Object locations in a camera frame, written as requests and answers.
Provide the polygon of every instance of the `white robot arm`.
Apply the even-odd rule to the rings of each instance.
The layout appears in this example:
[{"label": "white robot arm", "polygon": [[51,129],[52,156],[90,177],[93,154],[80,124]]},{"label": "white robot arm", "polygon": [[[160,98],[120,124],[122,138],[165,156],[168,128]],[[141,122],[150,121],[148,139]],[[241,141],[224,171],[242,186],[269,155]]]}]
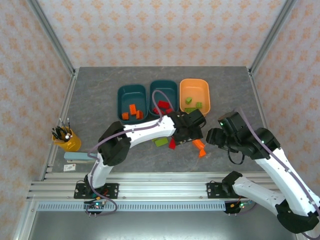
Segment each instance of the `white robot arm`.
[{"label": "white robot arm", "polygon": [[98,189],[105,185],[106,178],[112,168],[122,163],[126,159],[129,149],[135,145],[170,136],[173,137],[176,145],[201,139],[203,138],[201,128],[205,124],[206,119],[198,109],[190,114],[171,112],[163,116],[161,122],[158,119],[136,125],[122,125],[119,121],[114,122],[101,136],[99,142],[115,133],[126,133],[112,138],[98,147],[98,160],[85,178],[88,192],[91,191],[91,188]]},{"label": "white robot arm", "polygon": [[[320,198],[308,188],[291,166],[273,134],[265,128],[259,128],[253,132],[256,134],[254,137],[246,122],[235,111],[223,115],[218,122],[222,129],[212,128],[206,137],[207,143],[250,157],[266,171],[280,192],[259,186],[236,171],[227,175],[222,180],[222,186],[216,187],[216,190],[233,197],[251,199],[275,214],[280,223],[292,233],[312,230],[319,222],[317,216]],[[213,189],[211,194],[219,193]]]}]

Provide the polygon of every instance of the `yellow-green block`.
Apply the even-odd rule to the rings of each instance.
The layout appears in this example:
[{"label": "yellow-green block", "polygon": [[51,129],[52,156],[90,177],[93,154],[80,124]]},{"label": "yellow-green block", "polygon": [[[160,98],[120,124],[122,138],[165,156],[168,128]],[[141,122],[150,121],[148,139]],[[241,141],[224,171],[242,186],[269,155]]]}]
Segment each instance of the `yellow-green block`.
[{"label": "yellow-green block", "polygon": [[191,102],[192,102],[192,97],[189,96],[189,97],[187,97],[187,98],[185,99],[185,103],[186,103],[186,104],[189,105]]},{"label": "yellow-green block", "polygon": [[194,110],[196,110],[195,107],[186,107],[186,108],[184,109],[184,111],[185,111],[187,114],[193,112]]},{"label": "yellow-green block", "polygon": [[166,137],[163,137],[163,138],[160,138],[160,139],[157,139],[154,141],[155,145],[157,147],[161,147],[163,145],[166,145],[169,143],[168,139]]},{"label": "yellow-green block", "polygon": [[196,104],[195,104],[195,107],[197,109],[201,109],[202,108],[202,102],[198,101]]}]

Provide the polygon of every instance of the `orange bin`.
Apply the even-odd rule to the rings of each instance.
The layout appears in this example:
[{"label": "orange bin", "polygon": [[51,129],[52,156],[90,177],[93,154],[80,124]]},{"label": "orange bin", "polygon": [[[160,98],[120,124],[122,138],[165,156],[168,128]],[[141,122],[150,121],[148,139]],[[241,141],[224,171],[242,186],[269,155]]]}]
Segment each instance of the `orange bin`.
[{"label": "orange bin", "polygon": [[[206,116],[210,111],[210,93],[209,85],[203,79],[186,78],[180,82],[180,109],[185,111],[185,108],[195,108],[197,102],[202,103],[202,108],[199,108],[203,116]],[[192,98],[190,104],[186,104],[186,99]]]}]

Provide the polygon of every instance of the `pen holder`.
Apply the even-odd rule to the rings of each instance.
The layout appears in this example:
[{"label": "pen holder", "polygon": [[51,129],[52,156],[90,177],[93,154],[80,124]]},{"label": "pen holder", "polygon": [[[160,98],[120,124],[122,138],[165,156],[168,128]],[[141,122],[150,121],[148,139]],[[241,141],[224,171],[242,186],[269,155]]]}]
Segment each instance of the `pen holder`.
[{"label": "pen holder", "polygon": [[[69,139],[69,141],[66,142],[54,142],[54,145],[58,145],[61,147],[65,152],[76,152],[81,147],[81,140],[77,137],[77,135],[70,129],[70,134],[72,137]],[[61,132],[62,139],[65,139],[65,134]]]}]

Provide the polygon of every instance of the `patterned wall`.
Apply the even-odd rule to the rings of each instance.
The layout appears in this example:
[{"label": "patterned wall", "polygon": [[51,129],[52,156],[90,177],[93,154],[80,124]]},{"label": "patterned wall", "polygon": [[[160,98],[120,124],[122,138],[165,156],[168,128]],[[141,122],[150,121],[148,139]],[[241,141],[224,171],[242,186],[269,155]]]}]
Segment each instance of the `patterned wall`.
[{"label": "patterned wall", "polygon": [[254,79],[268,126],[320,194],[320,1],[297,1]]},{"label": "patterned wall", "polygon": [[26,0],[0,2],[0,239],[40,176],[70,75]]},{"label": "patterned wall", "polygon": [[40,0],[74,67],[250,66],[285,0]]}]

